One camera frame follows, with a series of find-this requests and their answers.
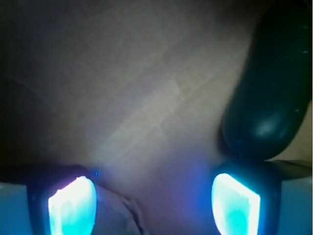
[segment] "blue light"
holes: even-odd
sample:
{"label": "blue light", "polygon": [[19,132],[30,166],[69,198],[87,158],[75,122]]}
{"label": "blue light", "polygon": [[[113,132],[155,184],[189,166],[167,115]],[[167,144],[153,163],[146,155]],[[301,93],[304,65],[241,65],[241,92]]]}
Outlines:
{"label": "blue light", "polygon": [[212,186],[212,210],[222,235],[257,235],[260,195],[223,173]]}
{"label": "blue light", "polygon": [[93,182],[76,178],[48,200],[51,235],[90,235],[97,211]]}

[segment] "glowing blue light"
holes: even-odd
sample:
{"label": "glowing blue light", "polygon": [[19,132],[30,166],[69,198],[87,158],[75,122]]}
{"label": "glowing blue light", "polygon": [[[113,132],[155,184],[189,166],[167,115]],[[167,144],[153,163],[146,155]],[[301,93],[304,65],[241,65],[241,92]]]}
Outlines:
{"label": "glowing blue light", "polygon": [[228,174],[215,177],[212,210],[222,235],[256,235],[259,226],[260,195]]}
{"label": "glowing blue light", "polygon": [[76,178],[48,200],[51,235],[90,235],[97,211],[93,182]]}

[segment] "dark rounded object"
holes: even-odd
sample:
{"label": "dark rounded object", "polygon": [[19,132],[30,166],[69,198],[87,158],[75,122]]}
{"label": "dark rounded object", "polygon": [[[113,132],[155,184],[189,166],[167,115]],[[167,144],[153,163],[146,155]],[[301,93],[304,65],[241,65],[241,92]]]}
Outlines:
{"label": "dark rounded object", "polygon": [[248,63],[222,121],[240,157],[265,160],[296,135],[312,99],[312,17],[301,1],[283,0],[257,27]]}

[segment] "wooden floor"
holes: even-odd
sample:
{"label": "wooden floor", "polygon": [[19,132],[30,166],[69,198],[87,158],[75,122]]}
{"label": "wooden floor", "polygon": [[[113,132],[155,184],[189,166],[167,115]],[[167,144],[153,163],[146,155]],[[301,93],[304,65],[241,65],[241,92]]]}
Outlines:
{"label": "wooden floor", "polygon": [[[219,125],[272,1],[0,4],[0,163],[84,164],[153,234],[214,234]],[[312,161],[311,105],[277,158]]]}

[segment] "black plastic housing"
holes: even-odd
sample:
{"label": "black plastic housing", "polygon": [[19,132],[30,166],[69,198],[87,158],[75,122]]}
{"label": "black plastic housing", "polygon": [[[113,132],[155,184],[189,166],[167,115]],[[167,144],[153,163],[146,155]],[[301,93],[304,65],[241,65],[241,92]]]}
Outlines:
{"label": "black plastic housing", "polygon": [[259,235],[275,235],[281,204],[281,185],[284,180],[312,176],[312,169],[286,161],[256,162],[234,160],[221,164],[213,173],[227,173],[261,197]]}
{"label": "black plastic housing", "polygon": [[49,197],[80,176],[89,178],[88,171],[81,165],[0,167],[0,182],[27,186],[29,216],[34,235],[50,234]]}

